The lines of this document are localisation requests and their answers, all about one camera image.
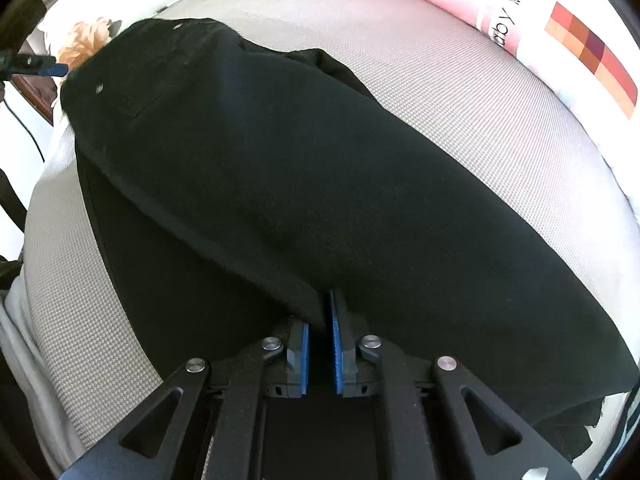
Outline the black pants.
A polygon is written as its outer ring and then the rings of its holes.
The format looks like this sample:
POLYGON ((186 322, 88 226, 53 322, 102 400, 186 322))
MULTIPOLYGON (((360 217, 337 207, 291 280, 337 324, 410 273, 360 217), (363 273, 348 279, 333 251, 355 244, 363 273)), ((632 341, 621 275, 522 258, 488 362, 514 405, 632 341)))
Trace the black pants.
POLYGON ((614 323, 503 200, 319 49, 213 20, 145 20, 62 85, 94 237, 162 377, 235 356, 290 318, 449 354, 580 452, 639 379, 614 323))

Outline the dark red wooden furniture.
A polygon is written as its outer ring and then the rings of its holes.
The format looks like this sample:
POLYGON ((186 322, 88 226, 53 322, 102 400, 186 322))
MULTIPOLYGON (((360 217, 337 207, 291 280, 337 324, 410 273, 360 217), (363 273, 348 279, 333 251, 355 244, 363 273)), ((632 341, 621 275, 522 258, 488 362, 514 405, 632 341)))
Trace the dark red wooden furniture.
POLYGON ((18 93, 49 124, 53 125, 53 102, 58 96, 58 87, 49 77, 15 75, 11 79, 18 93))

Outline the beige textured bed sheet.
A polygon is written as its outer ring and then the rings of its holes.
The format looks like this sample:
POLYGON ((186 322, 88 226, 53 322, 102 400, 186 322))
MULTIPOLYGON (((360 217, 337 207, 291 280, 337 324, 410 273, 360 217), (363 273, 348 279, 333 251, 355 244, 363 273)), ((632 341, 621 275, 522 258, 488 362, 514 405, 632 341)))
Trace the beige textured bed sheet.
MULTIPOLYGON (((280 51, 318 47, 390 112, 454 156, 566 261, 639 348, 639 232, 587 133, 526 68, 420 0, 182 0, 280 51)), ((65 113, 27 214, 14 284, 35 359, 26 387, 50 471, 62 472, 160 383, 107 274, 65 113)))

